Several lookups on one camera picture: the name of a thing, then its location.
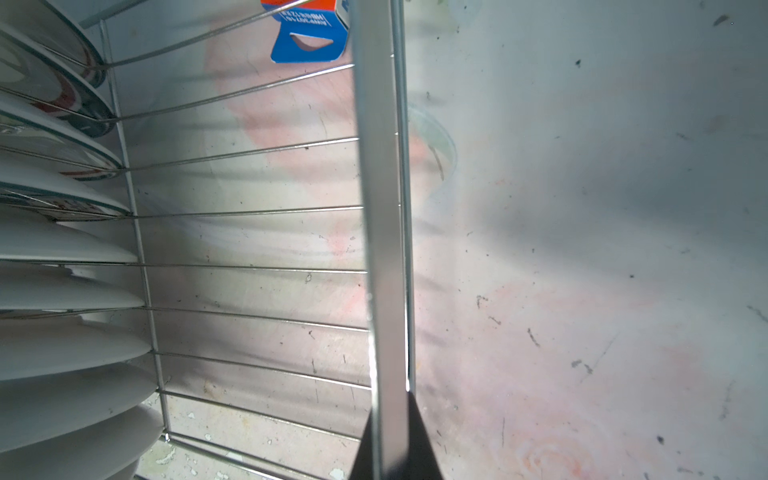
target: metal wire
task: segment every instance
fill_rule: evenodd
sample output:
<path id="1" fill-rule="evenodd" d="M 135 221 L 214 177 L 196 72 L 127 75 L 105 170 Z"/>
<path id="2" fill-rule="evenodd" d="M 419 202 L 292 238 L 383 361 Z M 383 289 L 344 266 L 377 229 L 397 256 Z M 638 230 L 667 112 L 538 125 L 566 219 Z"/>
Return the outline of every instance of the metal wire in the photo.
<path id="1" fill-rule="evenodd" d="M 280 7 L 273 8 L 272 10 L 267 10 L 265 12 L 261 12 L 256 15 L 251 15 L 250 17 L 246 17 L 246 18 L 243 18 L 242 20 L 238 20 L 237 22 L 230 23 L 229 25 L 225 25 L 221 28 L 211 30 L 209 32 L 203 33 L 202 35 L 198 35 L 196 37 L 188 38 L 187 40 L 174 43 L 173 45 L 168 45 L 167 47 L 159 48 L 154 51 L 149 51 L 141 55 L 136 55 L 135 57 L 125 58 L 123 60 L 110 62 L 108 65 L 105 65 L 102 69 L 120 67 L 121 65 L 127 65 L 130 63 L 134 63 L 136 61 L 142 61 L 142 60 L 147 60 L 148 58 L 157 57 L 158 55 L 162 55 L 163 53 L 168 53 L 169 51 L 178 50 L 179 48 L 198 43 L 199 41 L 207 40 L 208 38 L 221 35 L 225 32 L 234 30 L 235 28 L 243 27 L 245 25 L 248 25 L 253 22 L 257 22 L 264 18 L 269 18 L 273 15 L 284 12 L 290 8 L 298 7 L 300 5 L 309 3 L 311 1 L 312 0 L 294 0 L 293 2 L 286 3 L 285 5 L 282 5 Z"/>
<path id="2" fill-rule="evenodd" d="M 197 453 L 198 455 L 212 458 L 213 460 L 218 460 L 219 462 L 226 463 L 233 467 L 240 468 L 241 470 L 245 470 L 246 472 L 253 473 L 255 475 L 260 475 L 264 478 L 267 478 L 268 480 L 290 480 L 289 478 L 283 477 L 275 472 L 268 472 L 267 470 L 256 467 L 255 465 L 249 465 L 245 462 L 241 462 L 240 460 L 229 458 L 224 455 L 219 455 L 218 453 L 210 452 L 206 449 L 202 449 L 200 447 L 190 445 L 189 443 L 182 442 L 180 440 L 173 440 L 173 438 L 171 438 L 167 441 L 167 443 L 177 446 L 179 448 L 182 448 L 184 450 Z"/>
<path id="3" fill-rule="evenodd" d="M 208 105 L 217 101 L 227 100 L 229 98 L 235 98 L 241 95 L 251 94 L 257 91 L 266 90 L 267 88 L 280 87 L 283 85 L 292 84 L 295 81 L 306 80 L 308 78 L 319 77 L 320 75 L 333 73 L 335 71 L 346 70 L 348 68 L 352 68 L 352 66 L 353 64 L 349 63 L 345 65 L 339 65 L 338 67 L 331 67 L 331 68 L 325 68 L 323 70 L 312 71 L 310 73 L 298 75 L 296 77 L 285 78 L 283 80 L 273 81 L 271 83 L 261 84 L 255 87 L 248 87 L 248 88 L 244 88 L 243 90 L 237 90 L 237 91 L 230 92 L 228 94 L 217 95 L 216 97 L 211 97 L 211 98 L 205 98 L 203 100 L 191 101 L 189 103 L 177 105 L 175 107 L 161 108 L 159 110 L 144 111 L 138 114 L 126 115 L 122 117 L 120 120 L 135 120 L 137 118 L 153 117 L 155 115 L 169 114 L 179 110 L 186 110 L 187 108 L 200 107 L 201 105 Z"/>
<path id="4" fill-rule="evenodd" d="M 83 164 L 81 162 L 67 160 L 66 158 L 54 157 L 53 155 L 40 154 L 38 152 L 34 152 L 30 150 L 22 150 L 21 148 L 6 147 L 5 145 L 0 145 L 0 151 L 7 151 L 13 154 L 27 155 L 28 157 L 41 158 L 43 160 L 50 160 L 50 161 L 58 162 L 60 164 L 67 164 L 67 165 L 72 165 L 74 167 L 87 168 L 89 170 L 98 170 L 98 171 L 122 170 L 120 168 L 97 167 L 95 165 Z"/>
<path id="5" fill-rule="evenodd" d="M 224 160 L 227 158 L 247 157 L 250 155 L 259 155 L 259 154 L 271 154 L 277 151 L 297 150 L 299 148 L 309 149 L 311 147 L 322 147 L 323 145 L 345 144 L 352 141 L 357 141 L 357 137 L 332 138 L 330 140 L 311 141 L 311 142 L 306 142 L 302 144 L 281 145 L 279 147 L 258 148 L 256 150 L 239 151 L 239 152 L 233 152 L 231 154 L 218 154 L 218 155 L 210 155 L 207 157 L 189 158 L 187 160 L 178 160 L 178 161 L 166 162 L 162 164 L 152 164 L 152 165 L 144 165 L 142 167 L 132 167 L 131 171 L 135 172 L 140 170 L 150 170 L 153 168 L 177 167 L 179 165 L 199 164 L 200 162 Z"/>
<path id="6" fill-rule="evenodd" d="M 281 468 L 282 470 L 285 470 L 286 472 L 292 473 L 294 475 L 298 475 L 298 476 L 305 477 L 305 478 L 311 478 L 312 480 L 323 480 L 322 478 L 316 477 L 315 475 L 312 475 L 310 473 L 306 473 L 306 472 L 302 472 L 301 470 L 296 470 L 294 468 L 286 467 L 285 465 L 281 465 L 280 463 L 272 462 L 271 460 L 267 460 L 266 458 L 262 458 L 262 457 L 256 456 L 256 455 L 254 455 L 252 453 L 246 453 L 246 452 L 243 452 L 241 450 L 236 450 L 236 449 L 232 449 L 230 447 L 225 447 L 223 445 L 219 445 L 218 443 L 209 442 L 208 440 L 205 440 L 205 439 L 199 439 L 197 437 L 193 437 L 193 436 L 190 436 L 190 435 L 184 435 L 184 434 L 176 433 L 176 432 L 169 432 L 169 435 L 171 435 L 172 437 L 178 437 L 180 439 L 189 440 L 191 442 L 202 443 L 202 444 L 207 445 L 209 447 L 214 447 L 215 449 L 227 450 L 228 452 L 235 453 L 235 454 L 238 454 L 238 455 L 243 456 L 243 457 L 249 457 L 249 458 L 252 458 L 252 459 L 256 460 L 257 462 L 266 463 L 269 466 Z"/>
<path id="7" fill-rule="evenodd" d="M 268 420 L 272 420 L 274 422 L 284 423 L 286 425 L 291 425 L 291 426 L 294 426 L 294 427 L 299 427 L 299 428 L 305 429 L 305 430 L 312 430 L 313 432 L 324 433 L 326 435 L 331 435 L 331 436 L 334 436 L 334 437 L 338 437 L 340 439 L 350 440 L 352 442 L 359 442 L 360 441 L 360 439 L 358 439 L 357 437 L 353 437 L 351 435 L 347 435 L 346 433 L 334 432 L 333 430 L 328 430 L 328 429 L 324 429 L 324 428 L 321 428 L 321 427 L 316 427 L 314 425 L 308 425 L 306 423 L 296 422 L 296 421 L 289 420 L 289 419 L 284 419 L 282 417 L 270 415 L 269 413 L 258 412 L 257 410 L 246 409 L 244 407 L 230 405 L 228 403 L 217 402 L 215 400 L 209 400 L 209 399 L 202 399 L 202 398 L 196 397 L 196 396 L 184 395 L 183 393 L 168 392 L 167 390 L 164 391 L 164 394 L 167 395 L 167 396 L 171 396 L 171 397 L 177 397 L 179 399 L 191 400 L 193 402 L 206 403 L 208 405 L 221 407 L 223 409 L 237 410 L 238 412 L 249 413 L 251 415 L 256 415 L 256 416 L 263 417 L 263 418 L 268 419 Z"/>
<path id="8" fill-rule="evenodd" d="M 109 219 L 83 220 L 83 221 L 106 221 L 106 220 L 149 220 L 155 218 L 176 218 L 176 217 L 247 217 L 257 215 L 276 215 L 276 214 L 310 214 L 315 212 L 340 212 L 346 210 L 362 210 L 362 205 L 344 205 L 341 207 L 310 207 L 310 208 L 285 208 L 277 210 L 241 210 L 237 212 L 201 212 L 193 214 L 156 214 L 156 215 L 135 215 L 132 217 L 112 217 Z"/>
<path id="9" fill-rule="evenodd" d="M 107 30 L 107 23 L 104 20 L 101 20 L 99 22 L 99 28 L 101 30 L 101 43 L 104 46 L 104 57 L 109 61 L 112 58 L 112 47 L 109 43 L 109 32 Z M 112 95 L 112 104 L 114 106 L 115 114 L 119 117 L 120 116 L 120 101 L 118 99 L 118 81 L 115 78 L 114 71 L 108 71 L 107 72 L 107 79 L 109 81 L 109 91 Z M 120 138 L 120 149 L 121 153 L 123 155 L 123 165 L 126 167 L 129 167 L 131 165 L 130 161 L 128 160 L 128 149 L 127 149 L 127 143 L 125 141 L 125 131 L 123 129 L 123 122 L 119 121 L 117 124 L 118 127 L 118 137 Z M 133 177 L 131 176 L 131 173 L 128 172 L 125 175 L 125 187 L 128 192 L 128 202 L 131 205 L 131 214 L 135 215 L 137 213 L 137 207 L 136 207 L 136 195 L 134 193 L 134 182 Z M 140 263 L 145 262 L 144 257 L 144 243 L 141 239 L 141 226 L 139 225 L 138 220 L 134 220 L 134 237 L 136 240 L 136 251 L 137 256 Z M 141 267 L 141 285 L 144 289 L 144 304 L 147 306 L 152 306 L 152 294 L 149 287 L 149 276 L 147 275 L 147 269 L 146 267 Z M 147 323 L 149 325 L 149 331 L 150 331 L 150 338 L 151 338 L 151 345 L 152 345 L 152 351 L 157 351 L 157 329 L 154 325 L 154 313 L 151 310 L 147 311 Z M 165 389 L 165 378 L 163 377 L 163 367 L 161 365 L 161 360 L 159 355 L 153 355 L 152 359 L 154 360 L 154 371 L 157 375 L 157 386 L 160 388 L 160 390 Z M 165 398 L 165 395 L 162 393 L 160 394 L 160 408 L 161 413 L 163 416 L 163 424 L 165 425 L 166 429 L 170 429 L 170 415 L 168 414 L 168 404 Z"/>
<path id="10" fill-rule="evenodd" d="M 138 309 L 146 309 L 146 308 L 149 308 L 149 307 L 137 307 L 137 308 Z M 231 316 L 231 317 L 234 317 L 234 318 L 266 320 L 266 321 L 270 321 L 270 322 L 289 323 L 289 324 L 293 324 L 293 325 L 302 325 L 302 326 L 312 326 L 312 327 L 318 327 L 318 328 L 346 330 L 346 331 L 349 331 L 349 332 L 361 332 L 361 333 L 368 332 L 367 328 L 361 327 L 361 326 L 338 325 L 336 323 L 307 322 L 305 320 L 284 319 L 284 318 L 277 318 L 277 317 L 274 317 L 274 316 L 247 315 L 245 313 L 211 312 L 209 310 L 189 310 L 189 309 L 183 309 L 183 308 L 169 308 L 169 307 L 162 307 L 162 306 L 153 306 L 153 307 L 151 307 L 151 309 L 153 311 L 155 311 L 155 312 L 204 313 L 204 314 L 207 314 L 207 315 Z"/>
<path id="11" fill-rule="evenodd" d="M 6 262 L 32 263 L 35 265 L 50 265 L 50 260 L 4 260 Z M 365 270 L 342 270 L 333 268 L 292 268 L 288 266 L 254 266 L 254 265 L 210 265 L 208 263 L 128 263 L 128 262 L 88 262 L 88 261 L 68 261 L 64 265 L 88 265 L 88 266 L 139 266 L 139 267 L 191 267 L 191 268 L 213 268 L 224 270 L 264 270 L 269 272 L 297 272 L 297 273 L 367 273 Z"/>
<path id="12" fill-rule="evenodd" d="M 156 352 L 156 354 L 160 356 L 173 356 L 180 359 L 200 360 L 202 362 L 223 363 L 224 365 L 245 366 L 251 369 L 260 369 L 260 370 L 266 370 L 268 372 L 282 373 L 284 375 L 295 376 L 301 379 L 316 380 L 318 382 L 348 386 L 354 389 L 361 389 L 361 390 L 371 389 L 371 387 L 367 385 L 360 385 L 359 383 L 345 382 L 344 380 L 330 379 L 324 376 L 310 375 L 309 373 L 294 372 L 293 370 L 276 369 L 271 366 L 254 365 L 252 363 L 243 363 L 243 362 L 233 362 L 232 360 L 212 359 L 207 356 L 187 355 L 185 353 Z"/>

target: scratch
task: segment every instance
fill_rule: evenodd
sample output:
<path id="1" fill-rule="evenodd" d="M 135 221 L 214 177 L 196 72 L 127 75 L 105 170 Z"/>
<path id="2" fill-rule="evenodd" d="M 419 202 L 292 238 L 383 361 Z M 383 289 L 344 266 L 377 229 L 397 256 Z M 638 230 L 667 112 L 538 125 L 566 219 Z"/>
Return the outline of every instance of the scratch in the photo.
<path id="1" fill-rule="evenodd" d="M 731 380 L 728 384 L 728 387 L 725 389 L 725 400 L 723 400 L 723 411 L 720 413 L 720 421 L 725 420 L 725 418 L 730 413 L 730 410 L 728 409 L 728 404 L 730 403 L 730 390 L 733 388 L 733 384 L 736 383 L 736 380 Z"/>
<path id="2" fill-rule="evenodd" d="M 435 148 L 432 145 L 429 145 L 429 150 L 432 151 L 432 155 L 435 155 L 437 168 L 440 169 L 440 180 L 445 180 L 445 173 L 442 171 L 442 164 L 440 163 L 440 157 L 437 155 L 437 151 L 435 151 Z"/>
<path id="3" fill-rule="evenodd" d="M 528 336 L 531 337 L 531 341 L 533 342 L 534 345 L 536 345 L 538 348 L 541 348 L 541 345 L 538 344 L 538 342 L 536 341 L 536 338 L 533 337 L 533 333 L 531 333 L 531 329 L 528 329 Z"/>
<path id="4" fill-rule="evenodd" d="M 760 309 L 757 309 L 757 308 L 755 308 L 755 307 L 753 307 L 753 306 L 751 306 L 751 305 L 747 305 L 746 307 L 747 307 L 748 309 L 752 310 L 753 312 L 755 312 L 755 315 L 757 315 L 758 317 L 760 317 L 760 319 L 761 319 L 762 321 L 764 321 L 764 322 L 768 322 L 768 316 L 765 316 L 765 315 L 763 314 L 763 312 L 761 312 L 761 311 L 760 311 Z"/>
<path id="5" fill-rule="evenodd" d="M 712 24 L 712 26 L 713 27 L 717 27 L 719 24 L 723 23 L 724 21 L 726 21 L 729 18 L 730 18 L 730 16 L 728 16 L 728 15 L 721 15 L 721 16 L 717 17 L 717 20 L 715 20 L 715 22 Z"/>

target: stacked plates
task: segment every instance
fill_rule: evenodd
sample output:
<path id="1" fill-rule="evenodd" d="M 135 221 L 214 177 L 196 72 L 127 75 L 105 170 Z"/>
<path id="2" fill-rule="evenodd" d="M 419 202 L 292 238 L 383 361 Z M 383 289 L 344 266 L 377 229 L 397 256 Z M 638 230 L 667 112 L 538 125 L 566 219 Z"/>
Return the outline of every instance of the stacked plates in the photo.
<path id="1" fill-rule="evenodd" d="M 93 140 L 114 125 L 95 90 L 103 64 L 51 3 L 3 0 L 0 478 L 128 480 L 163 428 L 141 405 L 154 379 L 124 363 L 148 353 L 149 343 L 78 315 L 144 301 L 61 266 L 137 262 L 122 247 L 55 223 L 131 214 L 79 181 L 113 177 L 122 167 Z"/>

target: stainless steel surface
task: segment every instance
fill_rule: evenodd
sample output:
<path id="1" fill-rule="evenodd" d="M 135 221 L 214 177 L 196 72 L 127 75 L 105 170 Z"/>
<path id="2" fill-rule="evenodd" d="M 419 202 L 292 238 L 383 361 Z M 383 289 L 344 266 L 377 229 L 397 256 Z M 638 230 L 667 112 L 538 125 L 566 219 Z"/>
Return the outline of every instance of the stainless steel surface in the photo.
<path id="1" fill-rule="evenodd" d="M 302 472 L 300 470 L 295 470 L 293 468 L 286 467 L 285 465 L 282 465 L 282 464 L 277 463 L 277 462 L 271 462 L 270 460 L 267 460 L 266 458 L 262 458 L 262 457 L 259 457 L 259 456 L 256 456 L 256 455 L 253 455 L 253 454 L 250 454 L 250 453 L 247 453 L 247 452 L 243 452 L 241 450 L 230 449 L 229 447 L 225 447 L 225 446 L 219 445 L 217 443 L 209 442 L 209 441 L 207 441 L 205 439 L 198 439 L 196 437 L 193 437 L 193 436 L 190 436 L 190 435 L 183 435 L 183 434 L 180 434 L 180 433 L 171 433 L 171 435 L 173 437 L 177 438 L 177 439 L 189 440 L 189 441 L 192 441 L 192 442 L 201 443 L 203 445 L 207 445 L 207 446 L 213 447 L 215 449 L 223 449 L 223 450 L 227 450 L 228 452 L 231 452 L 231 453 L 243 456 L 243 457 L 252 458 L 253 460 L 256 460 L 259 463 L 263 463 L 263 464 L 269 465 L 270 467 L 279 468 L 281 470 L 284 470 L 285 472 L 290 473 L 291 475 L 298 475 L 298 476 L 303 477 L 303 478 L 311 478 L 312 480 L 322 480 L 320 477 L 316 477 L 315 475 L 311 475 L 309 473 Z"/>
<path id="2" fill-rule="evenodd" d="M 104 49 L 104 58 L 106 61 L 110 61 L 112 58 L 112 47 L 109 43 L 109 32 L 107 30 L 107 24 L 104 20 L 99 22 L 99 30 L 101 33 L 101 44 Z M 118 98 L 118 83 L 112 70 L 107 72 L 107 79 L 109 83 L 109 91 L 112 97 L 112 106 L 114 113 L 120 116 L 120 100 Z M 120 150 L 123 160 L 123 166 L 130 167 L 131 162 L 128 159 L 128 149 L 125 144 L 125 131 L 123 129 L 123 122 L 118 121 L 118 136 L 120 138 Z M 134 181 L 131 172 L 125 174 L 125 186 L 128 194 L 128 203 L 132 214 L 137 213 L 136 207 L 136 195 L 134 193 Z M 138 220 L 133 222 L 134 238 L 136 240 L 136 254 L 139 259 L 139 263 L 144 263 L 146 260 L 144 257 L 144 244 L 141 239 L 141 225 Z M 149 286 L 149 276 L 147 275 L 147 267 L 141 267 L 141 287 L 144 291 L 144 305 L 152 307 L 152 293 Z M 154 372 L 157 377 L 157 387 L 162 391 L 165 389 L 165 377 L 163 377 L 163 366 L 161 365 L 160 356 L 157 354 L 157 329 L 154 324 L 154 312 L 147 310 L 147 325 L 149 326 L 150 339 L 152 345 L 152 360 L 154 363 Z M 170 429 L 170 416 L 168 415 L 168 404 L 165 399 L 165 394 L 160 394 L 160 406 L 161 414 L 163 416 L 163 425 L 166 429 Z"/>
<path id="3" fill-rule="evenodd" d="M 246 472 L 253 473 L 255 475 L 260 475 L 262 478 L 268 478 L 269 480 L 291 480 L 289 477 L 284 477 L 275 472 L 270 472 L 268 470 L 265 470 L 264 468 L 260 468 L 255 465 L 249 465 L 245 462 L 241 462 L 240 460 L 229 458 L 229 457 L 226 457 L 225 455 L 219 455 L 217 453 L 211 452 L 206 449 L 202 449 L 200 447 L 196 447 L 194 445 L 191 445 L 186 442 L 182 442 L 180 440 L 174 440 L 172 436 L 171 436 L 171 439 L 168 440 L 168 443 L 181 447 L 182 449 L 189 450 L 190 452 L 195 452 L 199 455 L 212 458 L 214 460 L 218 460 L 219 462 L 232 465 L 233 467 L 238 467 L 242 470 L 245 470 Z"/>
<path id="4" fill-rule="evenodd" d="M 264 417 L 265 419 L 273 420 L 274 422 L 285 423 L 286 425 L 292 425 L 292 426 L 295 426 L 295 427 L 299 427 L 301 429 L 312 430 L 313 432 L 318 432 L 318 433 L 323 433 L 323 434 L 326 434 L 326 435 L 331 435 L 331 436 L 334 436 L 334 437 L 337 437 L 337 438 L 340 438 L 340 439 L 351 440 L 353 442 L 359 442 L 360 441 L 360 439 L 358 439 L 357 437 L 353 437 L 351 435 L 347 435 L 347 434 L 344 434 L 344 433 L 341 433 L 341 432 L 334 432 L 333 430 L 323 429 L 323 428 L 320 428 L 318 426 L 308 425 L 308 424 L 302 423 L 302 422 L 296 422 L 295 420 L 284 419 L 282 417 L 278 417 L 278 416 L 274 416 L 274 415 L 269 415 L 269 414 L 264 413 L 264 412 L 258 412 L 257 410 L 253 410 L 253 409 L 246 409 L 244 407 L 239 407 L 239 406 L 231 405 L 229 403 L 216 402 L 215 400 L 202 399 L 201 397 L 196 397 L 196 396 L 192 396 L 192 395 L 184 395 L 183 393 L 176 393 L 176 392 L 169 392 L 169 391 L 164 391 L 164 394 L 166 396 L 177 397 L 179 399 L 186 399 L 186 400 L 192 400 L 194 402 L 207 403 L 208 405 L 213 405 L 213 406 L 221 407 L 223 409 L 238 410 L 240 412 L 249 413 L 251 415 L 258 415 L 260 417 Z"/>
<path id="5" fill-rule="evenodd" d="M 369 270 L 372 474 L 375 480 L 395 480 L 405 471 L 409 424 L 392 12 L 388 2 L 355 2 L 351 9 L 360 181 Z"/>
<path id="6" fill-rule="evenodd" d="M 234 365 L 234 366 L 246 366 L 251 369 L 259 369 L 259 370 L 266 370 L 269 372 L 275 372 L 275 373 L 281 373 L 283 375 L 289 375 L 289 376 L 295 376 L 302 379 L 308 379 L 308 380 L 316 380 L 318 382 L 325 382 L 325 383 L 332 383 L 334 385 L 341 385 L 341 386 L 348 386 L 352 387 L 354 389 L 361 389 L 361 390 L 370 390 L 371 387 L 367 385 L 360 385 L 359 383 L 353 383 L 353 382 L 345 382 L 344 380 L 338 380 L 338 379 L 330 379 L 324 376 L 318 376 L 318 375 L 311 375 L 309 373 L 301 373 L 301 372 L 294 372 L 293 370 L 285 370 L 285 369 L 276 369 L 271 366 L 264 366 L 264 365 L 254 365 L 252 363 L 244 363 L 244 362 L 233 362 L 232 360 L 223 360 L 223 359 L 212 359 L 210 357 L 205 356 L 197 356 L 197 355 L 187 355 L 183 353 L 172 353 L 172 352 L 155 352 L 156 355 L 160 356 L 173 356 L 179 359 L 192 359 L 192 360 L 202 360 L 204 362 L 214 362 L 214 363 L 223 363 L 226 365 Z"/>

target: plate rim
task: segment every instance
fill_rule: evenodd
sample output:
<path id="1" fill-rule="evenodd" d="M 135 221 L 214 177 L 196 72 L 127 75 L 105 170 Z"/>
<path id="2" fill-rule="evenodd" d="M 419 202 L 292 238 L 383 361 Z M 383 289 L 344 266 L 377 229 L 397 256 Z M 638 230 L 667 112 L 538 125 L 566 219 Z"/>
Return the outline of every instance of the plate rim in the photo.
<path id="1" fill-rule="evenodd" d="M 23 33 L 19 32 L 16 28 L 13 28 L 12 26 L 10 26 L 5 22 L 0 22 L 0 36 L 5 37 L 11 43 L 20 47 L 22 50 L 26 50 L 29 54 L 37 57 L 38 60 L 47 64 L 48 67 L 54 68 L 56 71 L 58 71 L 58 73 L 64 75 L 70 82 L 83 87 L 89 95 L 91 95 L 93 98 L 96 98 L 98 101 L 100 101 L 107 108 L 107 112 L 109 112 L 111 117 L 96 118 L 96 120 L 102 121 L 107 119 L 117 119 L 117 116 L 114 114 L 112 107 L 109 106 L 109 104 L 104 99 L 104 97 L 101 96 L 101 94 L 93 87 L 93 85 L 89 84 L 83 77 L 81 77 L 80 75 L 72 71 L 71 68 L 69 68 L 67 65 L 62 63 L 58 58 L 49 54 L 44 49 L 39 48 L 38 44 L 35 41 L 33 41 L 31 38 L 29 38 L 27 35 L 24 35 Z M 106 135 L 114 128 L 114 122 L 110 122 L 108 125 L 109 125 L 108 129 L 99 136 Z"/>
<path id="2" fill-rule="evenodd" d="M 37 108 L 31 107 L 35 109 L 34 112 L 29 112 L 30 114 L 37 114 L 40 112 L 40 115 L 42 116 L 41 119 L 44 119 L 44 121 L 51 121 L 51 125 L 44 125 L 42 123 L 38 123 L 37 121 L 31 119 L 30 117 L 26 117 L 23 114 L 27 113 L 24 111 L 21 111 L 22 105 L 29 106 L 29 104 L 25 104 L 23 102 L 19 102 L 19 106 L 15 106 L 10 104 L 11 101 L 14 101 L 15 99 L 4 92 L 0 92 L 0 114 L 15 119 L 16 121 L 20 121 L 23 124 L 30 125 L 35 128 L 39 128 L 40 130 L 47 131 L 49 134 L 53 134 L 59 138 L 65 138 L 69 141 L 72 141 L 78 145 L 80 145 L 83 148 L 87 148 L 88 150 L 96 153 L 99 157 L 104 158 L 108 163 L 112 163 L 112 167 L 115 168 L 115 170 L 120 170 L 123 168 L 122 163 L 118 159 L 118 156 L 112 153 L 111 150 L 106 148 L 104 145 L 99 144 L 97 141 L 94 141 L 92 138 L 87 136 L 86 134 L 83 134 L 78 129 L 70 126 L 67 122 L 58 120 L 57 118 L 52 118 L 51 116 L 47 115 L 45 112 L 38 110 Z M 11 108 L 18 108 L 19 112 L 11 112 L 8 111 Z M 72 132 L 67 131 L 67 127 L 72 129 Z M 112 178 L 115 175 L 117 175 L 117 171 L 110 172 L 108 170 L 102 171 L 100 176 L 92 176 L 92 177 L 77 177 L 76 175 L 67 175 L 67 177 L 75 178 L 76 180 L 81 181 L 87 181 L 87 180 L 101 180 L 104 178 Z"/>
<path id="3" fill-rule="evenodd" d="M 91 41 L 90 38 L 85 34 L 85 30 L 72 18 L 69 17 L 66 13 L 64 13 L 63 10 L 61 10 L 57 5 L 54 5 L 50 3 L 48 0 L 39 0 L 40 3 L 43 4 L 48 10 L 51 11 L 54 15 L 59 17 L 62 22 L 64 22 L 68 27 L 71 28 L 71 30 L 74 32 L 75 35 L 77 35 L 83 43 L 89 47 L 91 50 L 91 54 L 94 56 L 94 59 L 96 60 L 96 65 L 105 66 L 106 62 L 104 62 L 104 57 L 101 56 L 101 53 L 96 48 L 96 45 Z M 96 82 L 96 85 L 92 85 L 94 88 L 100 87 L 101 84 L 104 83 L 104 80 L 106 80 L 107 75 L 106 71 L 104 70 L 97 70 L 99 74 L 99 81 Z"/>

